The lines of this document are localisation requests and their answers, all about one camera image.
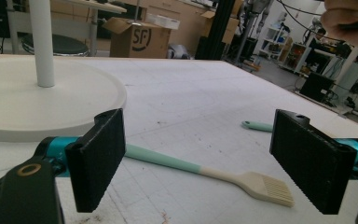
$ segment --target wall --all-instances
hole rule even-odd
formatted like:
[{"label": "wall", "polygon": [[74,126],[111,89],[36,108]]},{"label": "wall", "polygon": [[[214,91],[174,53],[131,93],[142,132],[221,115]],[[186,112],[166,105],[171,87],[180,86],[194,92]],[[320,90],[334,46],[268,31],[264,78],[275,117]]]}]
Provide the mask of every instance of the wall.
[{"label": "wall", "polygon": [[[323,12],[324,11],[324,5],[320,6],[321,2],[318,1],[313,1],[313,0],[282,0],[286,5],[290,6],[290,7],[294,7],[294,8],[298,8],[304,11],[308,11],[308,12],[316,12],[319,10],[319,12]],[[297,12],[296,10],[287,8],[289,10],[289,12],[302,24],[304,24],[305,26],[309,26],[311,23],[311,20],[313,18],[312,15],[310,14],[306,14],[306,13],[302,13],[302,12]],[[260,33],[260,37],[259,39],[262,40],[268,30],[268,27],[274,23],[278,17],[281,15],[281,13],[285,11],[284,7],[282,6],[281,3],[274,1],[269,15],[266,18],[266,22],[265,25]],[[285,25],[289,26],[292,30],[290,36],[293,38],[293,42],[302,42],[302,36],[304,34],[304,32],[306,31],[306,29],[304,27],[302,27],[300,24],[298,24],[295,20],[293,20],[289,15],[287,15],[286,17],[286,21],[284,22]],[[256,47],[255,47],[255,53],[258,53],[259,48],[261,47],[263,41],[258,41]]]}]

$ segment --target brush bristles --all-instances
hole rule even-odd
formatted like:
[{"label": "brush bristles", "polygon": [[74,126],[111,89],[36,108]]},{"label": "brush bristles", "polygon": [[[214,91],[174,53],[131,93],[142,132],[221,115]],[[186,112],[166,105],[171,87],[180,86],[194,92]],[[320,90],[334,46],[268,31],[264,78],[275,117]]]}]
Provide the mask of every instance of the brush bristles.
[{"label": "brush bristles", "polygon": [[270,202],[279,203],[289,207],[295,205],[292,194],[283,181],[267,175],[263,175],[262,177]]}]

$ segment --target white tabletop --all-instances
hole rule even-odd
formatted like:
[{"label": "white tabletop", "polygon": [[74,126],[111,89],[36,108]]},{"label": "white tabletop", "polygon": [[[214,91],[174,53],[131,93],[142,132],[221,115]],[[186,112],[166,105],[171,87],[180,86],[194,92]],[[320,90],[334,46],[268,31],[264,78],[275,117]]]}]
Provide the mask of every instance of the white tabletop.
[{"label": "white tabletop", "polygon": [[[358,124],[228,63],[56,60],[94,66],[125,85],[128,143],[223,171],[256,171],[279,178],[296,203],[289,208],[258,201],[219,180],[124,158],[92,214],[76,212],[70,180],[57,178],[67,223],[354,222],[357,181],[350,181],[339,215],[321,214],[269,154],[271,134],[243,129],[241,122],[272,123],[280,108],[309,117],[313,126],[335,137],[358,137]],[[0,177],[30,158],[37,144],[0,142]]]}]

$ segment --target black stool seat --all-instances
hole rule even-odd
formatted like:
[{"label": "black stool seat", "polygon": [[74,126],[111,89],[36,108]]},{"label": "black stool seat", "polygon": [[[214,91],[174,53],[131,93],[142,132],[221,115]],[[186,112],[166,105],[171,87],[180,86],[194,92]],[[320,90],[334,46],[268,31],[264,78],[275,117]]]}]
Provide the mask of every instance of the black stool seat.
[{"label": "black stool seat", "polygon": [[[82,56],[89,55],[89,48],[84,43],[63,35],[53,35],[53,55],[55,56]],[[22,47],[34,54],[34,40],[32,35],[22,38]]]}]

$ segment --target mint green handle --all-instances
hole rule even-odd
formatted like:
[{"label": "mint green handle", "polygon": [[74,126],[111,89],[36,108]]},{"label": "mint green handle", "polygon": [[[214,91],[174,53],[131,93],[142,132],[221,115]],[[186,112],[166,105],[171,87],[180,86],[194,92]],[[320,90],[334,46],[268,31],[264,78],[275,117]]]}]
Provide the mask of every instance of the mint green handle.
[{"label": "mint green handle", "polygon": [[138,161],[148,161],[158,165],[168,166],[171,168],[188,171],[194,174],[200,173],[200,166],[188,161],[181,161],[174,157],[148,150],[142,147],[127,144],[125,157],[133,158]]},{"label": "mint green handle", "polygon": [[258,131],[269,132],[269,133],[272,133],[272,128],[273,128],[273,126],[270,124],[254,122],[254,121],[243,121],[242,125],[249,129],[255,129]]}]

